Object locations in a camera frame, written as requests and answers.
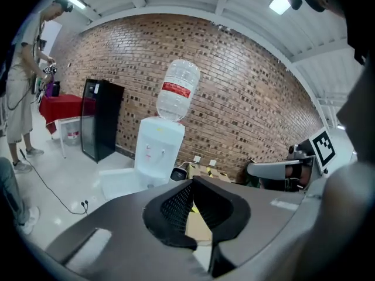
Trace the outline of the large clear water bottle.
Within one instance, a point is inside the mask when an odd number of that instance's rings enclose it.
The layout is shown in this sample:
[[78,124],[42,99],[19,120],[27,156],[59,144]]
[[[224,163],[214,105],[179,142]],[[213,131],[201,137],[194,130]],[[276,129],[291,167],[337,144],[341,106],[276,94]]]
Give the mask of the large clear water bottle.
[[177,59],[171,62],[159,91],[156,109],[164,119],[177,122],[187,114],[200,80],[200,70],[194,63]]

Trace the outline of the clear barrel with red label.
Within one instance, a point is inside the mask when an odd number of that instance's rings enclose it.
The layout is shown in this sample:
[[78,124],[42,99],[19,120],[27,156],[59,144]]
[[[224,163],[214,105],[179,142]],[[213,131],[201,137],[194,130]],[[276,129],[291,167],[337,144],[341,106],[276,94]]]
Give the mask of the clear barrel with red label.
[[79,144],[80,132],[76,126],[67,127],[67,139],[66,143],[69,146],[76,146]]

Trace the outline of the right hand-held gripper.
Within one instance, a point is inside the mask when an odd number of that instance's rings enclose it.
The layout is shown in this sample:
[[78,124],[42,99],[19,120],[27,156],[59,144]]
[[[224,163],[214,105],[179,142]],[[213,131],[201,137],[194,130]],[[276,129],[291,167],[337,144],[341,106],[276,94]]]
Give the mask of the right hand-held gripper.
[[328,173],[336,157],[326,128],[288,149],[287,159],[274,163],[249,163],[247,173],[259,178],[259,188],[284,192],[306,192],[311,183]]

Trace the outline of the plain cardboard box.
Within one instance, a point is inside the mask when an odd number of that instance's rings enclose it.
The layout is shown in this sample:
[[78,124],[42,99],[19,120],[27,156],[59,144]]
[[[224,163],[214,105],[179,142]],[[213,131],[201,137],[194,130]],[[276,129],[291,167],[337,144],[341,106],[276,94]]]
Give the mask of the plain cardboard box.
[[187,217],[185,235],[193,238],[199,245],[212,242],[212,232],[195,205]]

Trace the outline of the person's left forearm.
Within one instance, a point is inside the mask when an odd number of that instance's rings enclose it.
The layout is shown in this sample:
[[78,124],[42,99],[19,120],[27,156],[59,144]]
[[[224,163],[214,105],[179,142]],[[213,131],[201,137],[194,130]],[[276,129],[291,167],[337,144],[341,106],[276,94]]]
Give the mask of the person's left forearm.
[[320,216],[301,251],[292,281],[375,281],[375,213]]

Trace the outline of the black glass-door fridge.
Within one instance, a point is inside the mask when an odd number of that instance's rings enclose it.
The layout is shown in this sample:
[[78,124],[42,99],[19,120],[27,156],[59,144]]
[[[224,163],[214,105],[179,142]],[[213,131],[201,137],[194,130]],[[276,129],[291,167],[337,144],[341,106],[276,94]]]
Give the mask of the black glass-door fridge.
[[96,163],[115,152],[123,93],[122,86],[107,80],[86,80],[81,105],[81,149]]

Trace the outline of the rectangular ceiling light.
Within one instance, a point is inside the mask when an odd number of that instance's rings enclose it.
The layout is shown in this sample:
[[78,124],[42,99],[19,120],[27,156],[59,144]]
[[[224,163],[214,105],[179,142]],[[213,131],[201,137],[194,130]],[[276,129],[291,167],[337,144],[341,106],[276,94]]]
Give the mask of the rectangular ceiling light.
[[269,4],[269,8],[278,15],[282,15],[290,7],[291,7],[291,4],[289,0],[272,0]]

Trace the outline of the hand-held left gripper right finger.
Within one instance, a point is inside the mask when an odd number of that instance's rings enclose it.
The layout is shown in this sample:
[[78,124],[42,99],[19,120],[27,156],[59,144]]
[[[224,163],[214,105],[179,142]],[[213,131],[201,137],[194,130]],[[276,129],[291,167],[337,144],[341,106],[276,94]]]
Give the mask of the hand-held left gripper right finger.
[[193,277],[293,277],[308,234],[308,201],[298,193],[193,178],[193,201],[212,232],[209,270]]

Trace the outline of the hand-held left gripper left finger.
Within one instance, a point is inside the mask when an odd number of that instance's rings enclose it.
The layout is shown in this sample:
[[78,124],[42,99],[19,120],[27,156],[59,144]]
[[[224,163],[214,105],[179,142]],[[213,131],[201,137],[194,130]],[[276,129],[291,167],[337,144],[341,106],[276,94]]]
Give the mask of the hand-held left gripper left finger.
[[47,254],[89,281],[211,281],[185,234],[192,184],[112,199],[70,226]]

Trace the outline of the white water dispenser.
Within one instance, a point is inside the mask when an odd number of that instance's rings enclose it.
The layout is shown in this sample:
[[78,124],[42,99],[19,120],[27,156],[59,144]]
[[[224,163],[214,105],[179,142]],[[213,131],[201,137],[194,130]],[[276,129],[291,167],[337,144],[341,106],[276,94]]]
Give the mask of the white water dispenser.
[[181,147],[185,127],[160,117],[141,121],[133,168],[99,172],[100,186],[107,201],[169,183]]

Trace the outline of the printed cardboard box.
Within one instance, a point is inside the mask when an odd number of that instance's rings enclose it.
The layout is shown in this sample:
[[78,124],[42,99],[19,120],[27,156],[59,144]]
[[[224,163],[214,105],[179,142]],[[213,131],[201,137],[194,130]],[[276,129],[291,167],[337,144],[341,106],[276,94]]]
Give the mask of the printed cardboard box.
[[231,183],[231,180],[229,179],[226,173],[219,172],[217,169],[213,167],[206,167],[200,164],[190,164],[187,168],[187,176],[188,179],[192,179],[193,176],[201,176],[220,179],[222,181]]

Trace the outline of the table with red cloth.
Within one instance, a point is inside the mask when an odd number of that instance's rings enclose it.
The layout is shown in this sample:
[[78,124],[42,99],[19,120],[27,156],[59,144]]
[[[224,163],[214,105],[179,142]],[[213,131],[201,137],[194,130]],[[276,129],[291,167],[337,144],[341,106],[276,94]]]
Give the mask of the table with red cloth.
[[53,135],[60,135],[62,155],[66,158],[63,143],[62,126],[79,122],[81,118],[82,98],[73,94],[60,94],[58,97],[43,96],[39,104],[39,113],[45,119],[45,127]]

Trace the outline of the white trash bin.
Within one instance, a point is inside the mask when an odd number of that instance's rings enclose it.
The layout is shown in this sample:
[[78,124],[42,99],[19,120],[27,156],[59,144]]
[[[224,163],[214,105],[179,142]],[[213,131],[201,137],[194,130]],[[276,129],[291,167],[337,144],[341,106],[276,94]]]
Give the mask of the white trash bin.
[[188,178],[188,172],[182,167],[174,167],[172,169],[170,179],[173,181],[186,180]]

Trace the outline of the person's right forearm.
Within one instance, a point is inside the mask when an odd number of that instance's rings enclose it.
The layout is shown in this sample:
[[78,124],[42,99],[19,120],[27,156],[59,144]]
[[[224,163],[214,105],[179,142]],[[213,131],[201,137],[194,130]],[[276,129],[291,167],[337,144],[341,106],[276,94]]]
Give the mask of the person's right forearm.
[[332,234],[352,234],[375,204],[375,165],[355,162],[335,171],[326,182],[322,219]]

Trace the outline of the dark lidded jug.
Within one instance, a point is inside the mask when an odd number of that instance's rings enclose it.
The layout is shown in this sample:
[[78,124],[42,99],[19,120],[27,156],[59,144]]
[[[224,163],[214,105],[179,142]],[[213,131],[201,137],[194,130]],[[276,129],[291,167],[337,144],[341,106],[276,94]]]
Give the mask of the dark lidded jug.
[[55,81],[46,86],[45,96],[46,97],[58,97],[60,93],[60,82]]

